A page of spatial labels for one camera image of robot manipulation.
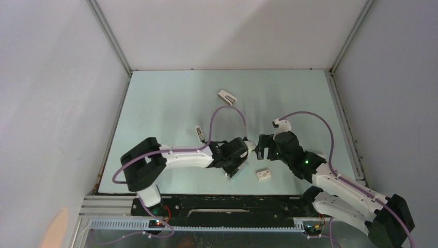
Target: table surface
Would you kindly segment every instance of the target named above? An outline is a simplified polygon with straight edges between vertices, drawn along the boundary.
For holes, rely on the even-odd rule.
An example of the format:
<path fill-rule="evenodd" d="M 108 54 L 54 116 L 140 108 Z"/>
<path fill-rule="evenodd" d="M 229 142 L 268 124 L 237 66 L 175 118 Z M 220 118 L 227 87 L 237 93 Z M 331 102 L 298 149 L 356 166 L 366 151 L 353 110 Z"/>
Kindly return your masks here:
<path fill-rule="evenodd" d="M 331 126 L 335 149 L 333 166 L 354 178 L 341 126 L 323 70 L 193 70 L 135 71 L 118 121 L 99 186 L 99 193 L 131 193 L 124 184 L 112 183 L 120 157 L 148 137 L 170 146 L 200 145 L 195 126 L 208 136 L 212 113 L 225 103 L 217 97 L 224 89 L 238 98 L 235 107 L 245 115 L 248 138 L 272 134 L 272 121 L 295 111 L 321 115 Z M 316 117 L 288 119 L 305 150 L 330 151 L 330 134 Z M 213 140 L 243 137 L 242 119 L 232 109 L 220 111 L 213 125 Z M 162 172 L 156 183 L 161 193 L 300 195 L 310 183 L 294 177 L 280 161 L 256 159 L 251 154 L 245 169 L 230 181 L 222 169 L 177 168 Z M 259 181 L 256 172 L 267 168 L 272 177 Z M 124 180 L 121 173 L 118 180 Z"/>

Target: purple cable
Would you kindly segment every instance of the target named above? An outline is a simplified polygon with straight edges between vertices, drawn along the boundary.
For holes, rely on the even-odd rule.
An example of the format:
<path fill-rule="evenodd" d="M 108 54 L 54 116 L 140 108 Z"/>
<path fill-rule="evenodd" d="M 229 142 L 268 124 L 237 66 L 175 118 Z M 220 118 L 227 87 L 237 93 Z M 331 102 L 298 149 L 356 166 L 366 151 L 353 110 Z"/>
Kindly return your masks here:
<path fill-rule="evenodd" d="M 328 221 L 328 237 L 330 238 L 330 245 L 333 246 L 333 235 L 332 235 L 332 223 L 333 223 L 333 217 L 330 217 L 330 220 Z"/>
<path fill-rule="evenodd" d="M 280 118 L 279 120 L 284 120 L 292 115 L 296 115 L 296 114 L 308 114 L 308 115 L 313 115 L 315 117 L 317 117 L 318 119 L 320 119 L 325 126 L 327 127 L 328 131 L 330 132 L 330 139 L 331 139 L 331 147 L 330 147 L 330 154 L 328 155 L 328 167 L 330 168 L 330 171 L 333 173 L 333 175 L 335 177 L 338 176 L 338 174 L 336 173 L 335 169 L 333 169 L 332 166 L 332 156 L 333 156 L 333 150 L 335 147 L 335 138 L 333 136 L 333 132 L 332 129 L 330 128 L 330 125 L 327 123 L 327 121 L 324 120 L 324 118 L 322 118 L 321 116 L 313 113 L 313 112 L 309 112 L 309 111 L 297 111 L 297 112 L 293 112 L 290 113 L 282 118 Z M 370 194 L 368 191 L 363 190 L 361 187 L 351 183 L 350 181 L 346 180 L 345 178 L 343 178 L 342 176 L 338 177 L 341 181 L 345 182 L 346 184 L 350 185 L 351 187 L 357 189 L 358 191 L 360 191 L 361 193 L 365 194 L 367 197 L 374 199 L 374 195 Z M 401 227 L 403 228 L 404 232 L 406 233 L 406 235 L 408 236 L 409 239 L 409 243 L 411 244 L 411 248 L 415 248 L 415 242 L 414 239 L 412 238 L 411 233 L 409 232 L 408 228 L 406 227 L 406 225 L 403 223 L 403 221 L 400 219 L 400 217 L 397 216 L 396 213 L 394 213 L 394 211 L 391 210 L 391 208 L 389 208 L 386 204 L 384 204 L 381 200 L 379 200 L 378 198 L 376 198 L 376 202 L 378 204 L 380 204 L 383 208 L 385 208 L 390 214 L 393 215 L 393 217 L 397 220 L 397 222 L 401 225 Z M 328 225 L 329 227 L 329 233 L 331 234 L 331 225 Z"/>
<path fill-rule="evenodd" d="M 215 117 L 216 114 L 219 112 L 219 110 L 226 109 L 226 108 L 234 109 L 234 110 L 237 111 L 237 112 L 239 113 L 239 115 L 242 117 L 243 125 L 244 125 L 244 127 L 245 127 L 245 137 L 247 137 L 246 120 L 245 120 L 245 116 L 243 115 L 243 113 L 242 113 L 239 109 L 237 109 L 236 107 L 233 107 L 233 106 L 221 106 L 221 107 L 218 107 L 218 108 L 214 111 L 213 115 L 211 116 L 211 119 L 210 119 L 210 130 L 209 130 L 209 135 L 208 135 L 208 141 L 207 141 L 203 146 L 200 146 L 200 147 L 197 147 L 197 148 L 191 148 L 191 149 L 173 149 L 173 150 L 171 150 L 171 151 L 172 151 L 172 152 L 191 152 L 191 151 L 203 150 L 203 149 L 207 148 L 208 145 L 209 145 L 210 142 L 211 142 L 211 138 L 212 138 L 212 135 L 213 135 L 213 120 L 214 120 L 214 117 Z M 137 162 L 138 160 L 144 159 L 145 157 L 152 156 L 152 155 L 159 154 L 159 153 L 165 153 L 165 152 L 170 152 L 170 150 L 167 149 L 167 150 L 158 150 L 158 151 L 148 152 L 148 153 L 145 153 L 145 154 L 143 154 L 143 155 L 140 155 L 140 156 L 138 156 L 137 158 L 135 158 L 135 159 L 129 161 L 128 163 L 124 164 L 122 167 L 120 167 L 120 168 L 114 173 L 114 175 L 113 175 L 113 183 L 115 183 L 115 184 L 126 184 L 126 182 L 122 182 L 122 181 L 117 181 L 117 180 L 116 180 L 117 176 L 118 176 L 118 175 L 119 175 L 124 169 L 128 168 L 130 165 L 132 165 L 133 163 Z"/>
<path fill-rule="evenodd" d="M 319 235 L 315 235 L 315 236 L 310 236 L 310 235 L 308 235 L 306 232 L 302 232 L 302 234 L 303 234 L 305 237 L 308 237 L 308 238 L 310 238 L 310 239 L 319 239 L 319 238 L 327 238 L 327 239 L 329 239 L 329 238 L 330 238 L 330 237 L 327 236 L 327 235 L 321 235 L 321 236 L 319 236 Z M 336 245 L 337 245 L 339 248 L 342 248 L 338 241 L 336 241 L 335 239 L 332 239 L 332 240 L 333 240 L 333 242 L 336 243 Z"/>
<path fill-rule="evenodd" d="M 122 239 L 124 239 L 124 238 L 127 238 L 127 237 L 132 236 L 132 235 L 137 235 L 137 234 L 143 234 L 143 231 L 135 231 L 135 232 L 131 232 L 131 233 L 126 234 L 126 235 L 123 235 L 122 237 L 120 237 L 120 238 L 118 238 L 118 239 L 115 239 L 115 240 L 113 240 L 113 241 L 109 241 L 109 242 L 99 242 L 99 241 L 96 241 L 96 240 L 95 240 L 94 232 L 92 232 L 91 240 L 93 241 L 93 243 L 96 243 L 96 244 L 98 244 L 98 245 L 109 245 L 109 244 L 117 243 L 117 242 L 119 242 L 120 240 L 122 240 Z"/>

